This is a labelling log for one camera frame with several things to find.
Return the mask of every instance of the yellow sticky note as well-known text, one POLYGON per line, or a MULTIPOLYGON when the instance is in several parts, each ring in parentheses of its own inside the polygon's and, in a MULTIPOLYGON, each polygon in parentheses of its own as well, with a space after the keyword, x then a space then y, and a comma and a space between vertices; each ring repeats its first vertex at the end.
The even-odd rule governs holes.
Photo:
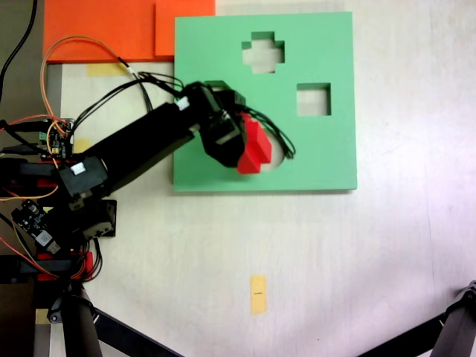
POLYGON ((91 147, 89 139, 74 139, 73 153, 80 154, 91 147))
POLYGON ((128 71, 122 63, 88 63, 86 65, 88 77, 126 76, 128 71))
POLYGON ((266 312, 266 276, 251 276, 251 314, 266 312))

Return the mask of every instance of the robotic arm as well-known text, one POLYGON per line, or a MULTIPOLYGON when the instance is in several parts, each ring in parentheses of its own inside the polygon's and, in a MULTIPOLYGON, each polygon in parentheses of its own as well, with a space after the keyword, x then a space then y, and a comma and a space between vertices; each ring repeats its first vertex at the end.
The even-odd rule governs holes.
MULTIPOLYGON (((113 236, 115 205, 102 198, 145 173, 197 133, 206 154, 225 167, 238 167, 250 151, 246 113, 252 109, 245 106, 245 98, 232 89, 213 91, 199 82, 185 86, 176 97, 175 103, 159 106, 84 153, 66 157, 58 170, 51 164, 14 161, 13 166, 19 169, 12 172, 20 181, 42 177, 57 184, 59 190, 51 197, 53 210, 46 213, 28 200, 13 212, 13 220, 50 253, 69 254, 90 239, 113 236), (140 147, 140 155, 131 147, 140 147), (35 176, 40 171, 44 176, 35 176)), ((269 123, 274 125, 269 120, 263 126, 267 128, 269 123)), ((261 131, 261 143, 267 146, 270 158, 271 144, 264 128, 255 124, 253 134, 261 131)))

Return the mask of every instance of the orange sheet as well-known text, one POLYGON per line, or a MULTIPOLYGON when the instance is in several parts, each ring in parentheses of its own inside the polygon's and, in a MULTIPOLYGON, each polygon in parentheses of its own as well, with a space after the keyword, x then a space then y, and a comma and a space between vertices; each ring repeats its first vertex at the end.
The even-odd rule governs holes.
POLYGON ((156 0, 155 56, 164 61, 173 60, 176 17, 214 15, 215 0, 156 0))
MULTIPOLYGON (((64 36, 88 35, 126 61, 173 60, 175 17, 214 14, 214 0, 45 0, 43 53, 64 36)), ((73 41, 58 47, 48 62, 113 60, 98 45, 73 41)))

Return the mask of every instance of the black cord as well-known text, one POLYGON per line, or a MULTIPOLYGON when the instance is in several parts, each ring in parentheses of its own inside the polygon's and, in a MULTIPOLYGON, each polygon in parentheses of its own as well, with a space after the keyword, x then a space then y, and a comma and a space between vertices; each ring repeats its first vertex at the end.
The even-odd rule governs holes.
MULTIPOLYGON (((118 60, 119 62, 121 62, 123 65, 126 66, 126 68, 128 69, 128 71, 131 70, 131 66, 129 65, 129 63, 127 63, 126 61, 124 61, 122 58, 118 57, 118 60)), ((134 72, 134 71, 130 71, 130 73, 132 73, 132 76, 138 80, 139 77, 138 75, 134 72)), ((148 113, 150 113, 154 108, 152 106, 152 102, 150 101, 150 97, 149 97, 149 94, 147 93, 147 90, 145 89, 144 87, 144 84, 142 83, 139 83, 139 86, 141 87, 141 91, 142 91, 142 95, 144 96, 144 102, 146 104, 146 110, 148 113)))
MULTIPOLYGON (((135 73, 133 73, 132 76, 134 76, 134 78, 136 80, 139 79, 139 77, 135 73)), ((152 102, 150 101, 149 94, 147 93, 147 90, 144 87, 144 84, 139 83, 139 87, 141 87, 142 95, 144 96, 144 102, 146 104, 146 110, 147 110, 148 113, 150 113, 152 110, 154 110, 154 108, 152 106, 152 102)))
POLYGON ((25 34, 23 35, 19 44, 15 47, 15 49, 13 50, 11 55, 7 58, 7 61, 5 62, 5 64, 3 65, 3 68, 1 69, 1 72, 0 72, 0 102, 1 102, 1 97, 3 95, 3 82, 4 82, 4 79, 5 79, 5 74, 7 73, 8 66, 11 64, 11 62, 13 61, 13 58, 15 58, 16 54, 20 51, 23 44, 26 42, 28 36, 30 35, 31 28, 33 27, 33 24, 35 22, 37 5, 38 5, 38 0, 33 0, 33 6, 31 8, 30 23, 28 23, 27 30, 25 31, 25 34))
POLYGON ((11 129, 11 126, 8 125, 8 123, 5 121, 5 120, 0 120, 0 129, 4 128, 5 131, 14 139, 16 139, 17 141, 19 141, 20 143, 26 145, 27 147, 29 147, 30 149, 32 149, 33 151, 39 153, 39 154, 43 154, 43 155, 50 155, 50 153, 46 150, 43 150, 43 149, 40 149, 39 147, 36 147, 35 145, 33 144, 30 144, 28 143, 24 138, 22 138, 20 135, 16 134, 15 130, 11 129))
POLYGON ((185 88, 185 84, 177 77, 169 76, 168 74, 156 73, 156 72, 139 72, 140 77, 151 76, 151 77, 165 77, 171 80, 176 80, 178 83, 174 83, 174 86, 180 86, 182 89, 185 88))
POLYGON ((158 86, 159 88, 171 93, 174 97, 178 97, 180 92, 179 91, 176 91, 175 89, 173 88, 170 88, 168 85, 171 84, 171 85, 174 85, 174 83, 169 83, 169 82, 166 82, 166 81, 163 81, 163 80, 159 80, 157 78, 154 78, 154 77, 143 77, 143 78, 139 78, 138 80, 133 80, 131 82, 128 82, 128 83, 124 83, 114 89, 112 89, 110 92, 108 92, 107 94, 105 94, 102 98, 100 98, 96 103, 93 103, 92 105, 90 105, 87 109, 85 109, 79 116, 78 118, 74 121, 74 124, 71 128, 71 131, 69 132, 69 135, 71 137, 71 135, 74 134, 74 132, 76 131, 77 127, 85 120, 87 119, 90 115, 92 115, 94 112, 96 112, 101 106, 103 106, 104 104, 106 104, 109 100, 111 100, 113 97, 115 97, 116 95, 120 94, 122 91, 132 87, 132 86, 135 86, 136 84, 139 84, 139 83, 151 83, 151 84, 154 84, 155 86, 158 86))
POLYGON ((23 238, 23 236, 20 234, 20 232, 18 232, 18 229, 16 229, 16 227, 13 225, 13 223, 1 213, 0 213, 0 219, 3 219, 4 222, 7 223, 10 226, 10 228, 12 228, 13 230, 16 231, 16 233, 18 234, 18 238, 20 239, 20 242, 22 242, 22 244, 25 247, 25 249, 27 250, 27 252, 30 253, 31 256, 33 256, 32 253, 31 253, 30 248, 28 247, 27 243, 25 242, 25 238, 23 238))

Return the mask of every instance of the circuit board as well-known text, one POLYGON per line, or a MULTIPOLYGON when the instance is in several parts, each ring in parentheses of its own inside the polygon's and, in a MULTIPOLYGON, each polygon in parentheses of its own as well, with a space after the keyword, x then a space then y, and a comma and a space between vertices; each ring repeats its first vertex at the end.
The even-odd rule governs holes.
MULTIPOLYGON (((60 124, 60 127, 62 129, 66 129, 66 126, 63 124, 60 124)), ((47 148, 46 138, 47 132, 39 133, 39 141, 42 145, 44 145, 44 148, 47 148)), ((65 160, 71 157, 71 154, 73 152, 73 144, 71 143, 70 138, 64 138, 63 136, 61 136, 61 134, 58 133, 58 131, 51 130, 49 139, 51 153, 53 154, 52 156, 56 160, 65 160)), ((48 159, 47 155, 42 155, 42 159, 48 159)))
POLYGON ((45 222, 46 212, 30 199, 22 203, 21 210, 12 212, 13 221, 26 233, 32 236, 44 249, 52 254, 60 250, 60 246, 54 241, 48 232, 45 222))

